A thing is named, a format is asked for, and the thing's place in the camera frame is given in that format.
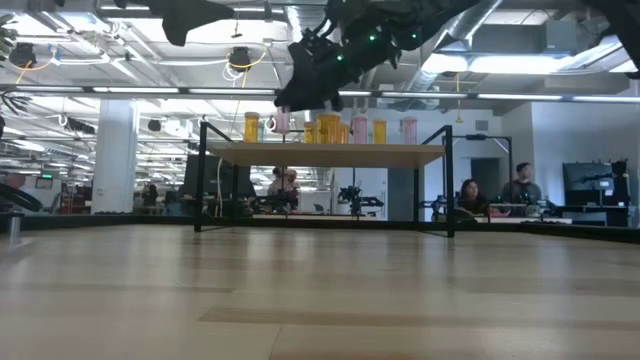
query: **door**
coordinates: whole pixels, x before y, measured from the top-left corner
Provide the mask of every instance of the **door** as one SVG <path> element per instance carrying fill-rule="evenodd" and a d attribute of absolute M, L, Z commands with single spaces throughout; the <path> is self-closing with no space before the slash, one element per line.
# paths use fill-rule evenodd
<path fill-rule="evenodd" d="M 500 183 L 500 158 L 471 159 L 471 177 L 490 201 L 500 196 L 504 185 Z"/>

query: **table top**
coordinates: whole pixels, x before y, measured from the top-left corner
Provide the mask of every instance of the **table top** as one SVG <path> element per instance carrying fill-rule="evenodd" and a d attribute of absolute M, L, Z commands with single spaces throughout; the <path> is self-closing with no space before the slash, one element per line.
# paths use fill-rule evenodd
<path fill-rule="evenodd" d="M 440 145 L 212 143 L 234 165 L 417 168 L 443 156 Z"/>

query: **white column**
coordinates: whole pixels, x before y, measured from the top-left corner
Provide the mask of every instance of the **white column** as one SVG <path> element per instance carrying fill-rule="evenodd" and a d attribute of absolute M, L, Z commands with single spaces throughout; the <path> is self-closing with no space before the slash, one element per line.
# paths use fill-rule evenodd
<path fill-rule="evenodd" d="M 135 101 L 100 102 L 91 213 L 133 210 L 139 123 Z"/>

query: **ceiling light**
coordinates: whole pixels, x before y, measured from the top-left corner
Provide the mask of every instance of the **ceiling light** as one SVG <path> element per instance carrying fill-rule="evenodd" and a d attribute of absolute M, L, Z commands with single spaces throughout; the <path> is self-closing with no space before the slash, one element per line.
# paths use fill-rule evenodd
<path fill-rule="evenodd" d="M 136 93 L 136 94 L 177 94 L 178 88 L 139 88 L 139 87 L 94 87 L 95 92 Z"/>
<path fill-rule="evenodd" d="M 478 94 L 478 99 L 523 100 L 523 101 L 559 101 L 561 95 L 525 95 L 525 94 Z"/>
<path fill-rule="evenodd" d="M 255 12 L 264 12 L 264 8 L 233 8 L 234 11 L 255 11 Z M 284 10 L 282 9 L 272 9 L 272 13 L 274 14 L 284 14 Z"/>
<path fill-rule="evenodd" d="M 640 97 L 625 96 L 574 96 L 572 100 L 575 102 L 640 104 Z"/>
<path fill-rule="evenodd" d="M 371 91 L 352 91 L 352 90 L 340 90 L 338 91 L 340 96 L 371 96 Z"/>
<path fill-rule="evenodd" d="M 7 134 L 25 135 L 25 133 L 23 133 L 22 131 L 20 131 L 18 129 L 10 128 L 8 126 L 4 127 L 4 132 L 7 133 Z"/>
<path fill-rule="evenodd" d="M 191 94 L 209 95 L 275 95 L 273 90 L 268 89 L 189 89 Z"/>
<path fill-rule="evenodd" d="M 443 73 L 447 71 L 465 72 L 469 69 L 467 59 L 462 56 L 431 54 L 422 65 L 422 71 Z"/>
<path fill-rule="evenodd" d="M 149 10 L 148 6 L 141 6 L 141 5 L 127 5 L 126 9 L 117 7 L 117 6 L 113 6 L 113 5 L 105 5 L 105 6 L 101 6 L 100 10 L 119 10 L 119 11 L 125 11 L 125 10 Z"/>
<path fill-rule="evenodd" d="M 385 91 L 381 94 L 382 97 L 401 97 L 401 98 L 416 98 L 416 99 L 466 99 L 467 94 L 459 93 L 441 93 L 441 92 L 423 92 L 423 93 L 410 93 L 410 92 L 393 92 Z"/>
<path fill-rule="evenodd" d="M 564 59 L 548 56 L 479 56 L 471 62 L 469 71 L 491 74 L 544 75 L 556 72 L 565 63 Z"/>
<path fill-rule="evenodd" d="M 633 63 L 633 60 L 629 60 L 626 63 L 613 68 L 611 70 L 611 72 L 636 72 L 638 71 L 638 69 L 636 68 L 636 65 Z"/>
<path fill-rule="evenodd" d="M 83 92 L 80 86 L 16 86 L 17 91 L 35 91 L 35 92 Z"/>
<path fill-rule="evenodd" d="M 25 140 L 13 140 L 14 143 L 16 143 L 16 146 L 21 148 L 21 149 L 25 149 L 25 150 L 33 150 L 33 151 L 45 151 L 45 148 L 41 145 L 38 145 L 36 143 L 32 143 L 31 141 L 25 141 Z"/>

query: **seated person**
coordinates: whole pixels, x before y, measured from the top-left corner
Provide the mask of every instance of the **seated person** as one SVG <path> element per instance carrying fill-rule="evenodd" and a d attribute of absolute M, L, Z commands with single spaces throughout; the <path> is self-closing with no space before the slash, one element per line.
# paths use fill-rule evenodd
<path fill-rule="evenodd" d="M 489 201 L 480 194 L 475 180 L 467 179 L 462 183 L 458 207 L 473 215 L 484 215 L 487 212 Z"/>
<path fill-rule="evenodd" d="M 512 204 L 536 204 L 542 199 L 542 190 L 531 181 L 533 166 L 530 163 L 521 163 L 516 166 L 516 171 L 517 177 L 513 183 L 507 183 L 502 189 L 502 200 Z"/>

